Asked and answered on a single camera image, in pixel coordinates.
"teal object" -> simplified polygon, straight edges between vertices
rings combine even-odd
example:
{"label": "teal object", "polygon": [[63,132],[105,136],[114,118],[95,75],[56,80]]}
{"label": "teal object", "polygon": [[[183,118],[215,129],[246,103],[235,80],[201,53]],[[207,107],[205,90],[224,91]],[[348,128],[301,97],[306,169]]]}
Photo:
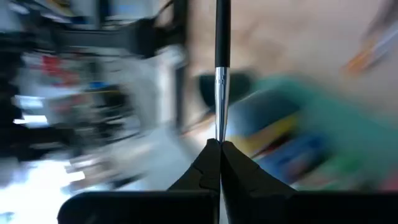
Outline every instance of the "teal object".
{"label": "teal object", "polygon": [[343,98],[299,80],[277,74],[256,82],[252,93],[274,90],[301,107],[299,131],[319,131],[339,154],[363,159],[369,178],[381,180],[398,164],[398,128],[393,118],[379,118]]}

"blurry background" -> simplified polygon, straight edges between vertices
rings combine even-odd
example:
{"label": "blurry background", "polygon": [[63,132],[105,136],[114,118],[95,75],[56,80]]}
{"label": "blurry background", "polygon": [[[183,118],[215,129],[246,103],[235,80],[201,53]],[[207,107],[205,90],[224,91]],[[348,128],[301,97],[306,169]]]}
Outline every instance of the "blurry background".
{"label": "blurry background", "polygon": [[[108,19],[128,23],[153,17],[167,1],[111,2]],[[90,53],[88,58],[62,57],[65,70],[84,78],[92,72],[85,62],[95,60],[102,75],[94,81],[117,86],[111,91],[126,96],[129,106],[117,115],[131,112],[124,117],[124,131],[133,135],[123,141],[89,141],[96,139],[92,125],[74,124],[91,114],[88,103],[74,102],[76,115],[54,113],[69,105],[62,99],[86,95],[92,86],[54,85],[57,81],[43,78],[44,71],[37,69],[45,54],[24,55],[26,65],[13,80],[19,95],[39,99],[40,115],[50,126],[73,124],[69,129],[84,141],[33,162],[1,160],[0,214],[5,220],[44,223],[47,214],[54,223],[55,208],[83,190],[164,190],[184,173],[214,137],[215,1],[188,2],[186,46],[168,46],[145,60],[97,48],[78,51]],[[384,10],[392,2],[232,0],[227,138],[299,190],[398,189],[398,29],[394,10]],[[72,3],[80,16],[90,18],[79,26],[93,29],[98,2]],[[0,4],[0,27],[21,30],[8,1]],[[168,8],[159,25],[172,16]],[[39,200],[55,208],[35,207]]]}

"beige wall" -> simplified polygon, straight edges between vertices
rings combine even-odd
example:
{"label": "beige wall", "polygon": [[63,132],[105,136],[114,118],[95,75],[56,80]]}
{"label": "beige wall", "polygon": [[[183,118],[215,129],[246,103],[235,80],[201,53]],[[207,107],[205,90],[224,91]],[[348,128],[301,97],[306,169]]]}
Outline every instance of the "beige wall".
{"label": "beige wall", "polygon": [[[190,75],[214,67],[215,0],[191,0]],[[232,0],[231,67],[254,67],[262,75],[294,70],[365,101],[379,113],[398,113],[398,54],[361,76],[340,68],[361,46],[361,38],[382,0]],[[201,103],[187,86],[188,121]]]}

